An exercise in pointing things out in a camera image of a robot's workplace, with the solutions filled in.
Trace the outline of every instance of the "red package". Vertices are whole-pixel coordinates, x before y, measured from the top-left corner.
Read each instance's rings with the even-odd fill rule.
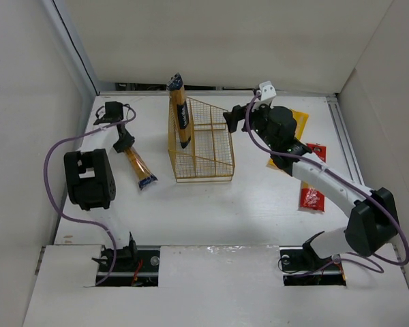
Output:
[[[326,147],[319,144],[306,143],[306,145],[326,162]],[[306,182],[301,182],[300,208],[308,208],[324,212],[324,194],[320,193]]]

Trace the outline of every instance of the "yellow bag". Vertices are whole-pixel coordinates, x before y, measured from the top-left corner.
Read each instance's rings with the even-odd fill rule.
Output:
[[[291,109],[291,111],[292,116],[297,122],[297,128],[295,129],[295,137],[297,138],[297,140],[300,140],[301,136],[303,135],[303,131],[305,130],[306,122],[307,119],[309,118],[309,115],[305,112],[296,111],[293,109]],[[267,167],[279,170],[279,168],[277,168],[276,165],[273,163],[272,159],[268,160]]]

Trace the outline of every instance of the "purple cable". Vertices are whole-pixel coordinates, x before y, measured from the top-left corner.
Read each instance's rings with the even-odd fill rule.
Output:
[[[50,203],[51,203],[52,207],[58,213],[58,215],[61,216],[64,219],[67,219],[67,220],[72,221],[74,223],[87,223],[88,225],[95,225],[95,226],[98,226],[100,228],[103,228],[103,230],[107,233],[110,240],[112,241],[112,248],[113,248],[113,252],[114,252],[113,258],[112,258],[112,264],[110,265],[110,268],[109,268],[108,273],[106,274],[106,276],[103,277],[102,279],[100,279],[95,284],[95,286],[97,286],[97,285],[103,283],[105,280],[107,280],[107,278],[109,278],[110,274],[112,273],[112,270],[114,269],[115,262],[117,261],[117,243],[115,242],[114,236],[112,235],[112,233],[110,232],[108,227],[106,225],[104,225],[103,223],[98,223],[96,221],[90,221],[90,220],[72,218],[72,217],[67,216],[65,213],[62,212],[62,210],[56,204],[55,199],[53,198],[53,195],[52,195],[52,191],[50,189],[50,182],[48,181],[48,162],[50,161],[50,157],[52,156],[53,151],[59,145],[61,145],[63,143],[79,140],[81,138],[84,138],[85,136],[95,134],[95,133],[101,131],[102,129],[106,129],[106,128],[109,128],[109,127],[114,127],[114,126],[117,126],[117,125],[120,125],[120,124],[127,124],[127,123],[130,123],[131,121],[133,121],[136,118],[135,110],[129,104],[125,104],[124,106],[134,113],[134,115],[133,115],[133,117],[131,119],[126,119],[125,121],[117,121],[116,123],[109,124],[109,125],[107,125],[105,127],[99,127],[97,129],[94,129],[93,131],[88,131],[85,134],[82,134],[82,135],[79,135],[79,136],[74,136],[72,138],[64,138],[63,140],[60,140],[57,143],[55,143],[50,148],[50,150],[48,150],[46,158],[44,160],[44,170],[43,170],[43,173],[44,173],[44,186],[46,187],[46,192],[47,192],[48,199],[50,200]]]
[[[355,192],[361,194],[364,198],[366,198],[368,201],[370,201],[376,208],[378,208],[385,216],[388,217],[389,221],[391,222],[391,224],[394,226],[394,228],[397,230],[398,234],[400,235],[400,238],[402,239],[402,242],[403,242],[404,251],[405,251],[405,258],[404,258],[404,260],[403,260],[403,261],[398,261],[398,262],[392,261],[392,260],[389,260],[389,259],[386,259],[386,258],[384,258],[384,257],[382,257],[382,256],[380,256],[380,255],[378,255],[378,254],[373,254],[373,256],[376,257],[376,258],[378,258],[378,259],[380,259],[380,260],[382,260],[382,261],[384,261],[384,262],[387,262],[387,263],[389,263],[389,264],[393,264],[393,265],[396,265],[396,266],[405,266],[405,265],[407,265],[408,262],[409,262],[409,244],[408,244],[408,240],[406,239],[406,236],[404,235],[403,230],[400,228],[400,225],[398,224],[398,222],[396,222],[396,220],[395,220],[394,217],[389,213],[389,211],[388,211],[387,209],[385,209],[379,202],[375,201],[375,199],[371,198],[371,196],[370,196],[369,194],[365,193],[364,191],[361,191],[360,189],[358,189],[357,187],[355,187],[352,183],[349,183],[348,181],[346,181],[346,180],[343,179],[342,177],[338,176],[336,173],[332,172],[332,171],[329,170],[328,168],[323,169],[322,164],[319,163],[319,162],[317,162],[317,161],[314,161],[314,160],[309,159],[309,158],[306,158],[306,157],[302,157],[302,156],[300,156],[300,155],[292,155],[292,154],[290,154],[290,153],[275,152],[275,151],[272,151],[272,150],[270,150],[270,149],[268,149],[268,148],[265,148],[264,146],[260,145],[260,144],[258,143],[258,141],[256,141],[256,139],[255,139],[254,136],[253,136],[252,129],[251,129],[251,127],[250,127],[250,120],[249,120],[249,118],[250,118],[250,112],[252,111],[252,108],[253,108],[253,103],[254,103],[254,102],[256,101],[256,99],[258,99],[259,97],[260,97],[260,92],[257,92],[256,95],[255,95],[255,96],[253,97],[253,99],[251,100],[251,102],[247,105],[247,110],[246,110],[246,112],[245,112],[245,128],[247,129],[248,135],[249,135],[250,138],[252,139],[253,143],[254,143],[258,148],[260,148],[261,150],[263,150],[263,151],[269,153],[270,155],[279,155],[280,157],[288,157],[288,158],[293,158],[293,159],[299,159],[299,160],[302,160],[302,161],[306,161],[306,162],[310,163],[311,165],[316,166],[317,168],[320,168],[321,170],[323,170],[324,172],[326,172],[328,175],[332,176],[332,177],[333,177],[335,180],[337,180],[338,182],[340,182],[340,183],[344,184],[345,186],[351,188],[353,191],[355,191]],[[367,258],[365,258],[365,257],[362,257],[362,256],[356,254],[356,253],[349,253],[349,254],[356,255],[356,256],[359,256],[360,258],[367,259]],[[342,260],[355,262],[355,263],[357,263],[357,264],[359,264],[359,265],[361,265],[361,266],[366,267],[365,265],[363,265],[363,264],[361,264],[361,263],[359,263],[359,262],[350,260],[350,259],[342,259]],[[322,270],[322,269],[326,268],[327,266],[328,266],[328,264],[325,265],[325,266],[323,266],[323,267],[321,267],[319,270]]]

